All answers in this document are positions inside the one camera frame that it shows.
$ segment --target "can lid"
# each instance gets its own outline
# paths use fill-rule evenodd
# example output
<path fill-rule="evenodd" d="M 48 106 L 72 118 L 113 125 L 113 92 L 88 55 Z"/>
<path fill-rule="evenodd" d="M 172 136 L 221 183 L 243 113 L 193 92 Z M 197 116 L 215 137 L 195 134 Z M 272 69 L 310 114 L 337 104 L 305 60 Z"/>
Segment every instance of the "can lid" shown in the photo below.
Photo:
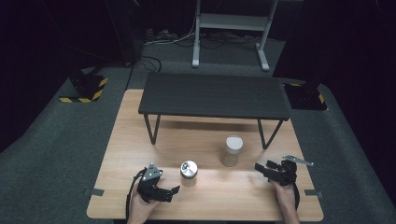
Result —
<path fill-rule="evenodd" d="M 244 145 L 244 141 L 242 141 L 242 138 L 240 138 L 237 135 L 231 135 L 227 138 L 227 151 L 236 154 L 239 152 L 239 149 L 242 148 L 242 145 Z"/>
<path fill-rule="evenodd" d="M 194 178 L 198 173 L 198 166 L 193 161 L 185 161 L 181 163 L 180 173 L 185 178 Z"/>

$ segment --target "white metal stand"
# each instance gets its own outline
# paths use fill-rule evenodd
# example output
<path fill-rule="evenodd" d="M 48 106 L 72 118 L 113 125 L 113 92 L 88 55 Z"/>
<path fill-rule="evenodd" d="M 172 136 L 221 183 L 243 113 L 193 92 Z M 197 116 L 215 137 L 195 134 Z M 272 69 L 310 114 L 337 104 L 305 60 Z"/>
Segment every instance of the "white metal stand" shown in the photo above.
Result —
<path fill-rule="evenodd" d="M 195 25 L 195 43 L 192 54 L 192 67 L 199 66 L 200 53 L 200 28 L 218 28 L 218 29 L 234 29 L 234 30 L 251 30 L 262 31 L 262 39 L 256 44 L 256 50 L 262 64 L 263 71 L 269 71 L 267 59 L 264 54 L 264 45 L 267 40 L 271 23 L 274 18 L 276 5 L 278 0 L 273 0 L 270 14 L 268 17 L 251 17 L 251 16 L 235 16 L 201 13 L 201 0 L 197 0 L 196 8 L 196 25 Z"/>

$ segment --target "human arm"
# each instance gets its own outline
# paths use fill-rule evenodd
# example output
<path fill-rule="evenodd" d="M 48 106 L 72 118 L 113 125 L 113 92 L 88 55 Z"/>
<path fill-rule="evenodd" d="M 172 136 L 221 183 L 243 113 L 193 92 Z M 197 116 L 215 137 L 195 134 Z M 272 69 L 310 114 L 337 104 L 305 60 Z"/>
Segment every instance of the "human arm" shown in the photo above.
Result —
<path fill-rule="evenodd" d="M 160 204 L 161 202 L 158 201 L 149 201 L 148 203 L 143 201 L 142 197 L 137 192 L 137 186 L 134 186 L 133 196 L 130 205 L 131 210 L 129 213 L 127 224 L 145 223 L 152 211 Z"/>
<path fill-rule="evenodd" d="M 276 181 L 270 180 L 276 189 L 277 202 L 286 224 L 298 224 L 300 220 L 295 209 L 295 196 L 293 185 L 280 186 Z"/>

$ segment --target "small black table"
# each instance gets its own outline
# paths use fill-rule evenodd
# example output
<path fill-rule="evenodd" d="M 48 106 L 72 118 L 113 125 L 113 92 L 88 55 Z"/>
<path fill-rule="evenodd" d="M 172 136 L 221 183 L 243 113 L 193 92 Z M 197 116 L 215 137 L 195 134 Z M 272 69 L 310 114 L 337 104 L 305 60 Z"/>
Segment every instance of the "small black table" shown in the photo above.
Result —
<path fill-rule="evenodd" d="M 256 119 L 262 148 L 267 149 L 282 122 L 290 118 L 279 83 L 270 77 L 229 77 L 149 73 L 138 109 L 155 145 L 161 115 Z M 157 115 L 154 133 L 149 115 Z M 279 120 L 267 143 L 262 119 Z"/>

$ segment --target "dark background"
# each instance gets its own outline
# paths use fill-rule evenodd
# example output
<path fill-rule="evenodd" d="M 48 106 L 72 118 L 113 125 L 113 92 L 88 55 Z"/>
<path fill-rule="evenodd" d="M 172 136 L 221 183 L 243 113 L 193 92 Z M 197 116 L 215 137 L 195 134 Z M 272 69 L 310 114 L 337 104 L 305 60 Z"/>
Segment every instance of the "dark background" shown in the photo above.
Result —
<path fill-rule="evenodd" d="M 250 1 L 206 1 L 202 11 L 262 15 L 269 9 L 265 1 Z M 190 30 L 193 1 L 139 2 L 140 9 L 131 1 L 122 2 L 126 7 L 89 0 L 0 3 L 1 151 L 26 131 L 76 67 L 133 63 L 144 28 L 179 35 Z M 121 8 L 123 17 L 111 16 Z M 280 2 L 269 37 L 287 40 L 274 76 L 320 77 L 395 203 L 394 11 L 390 0 Z"/>

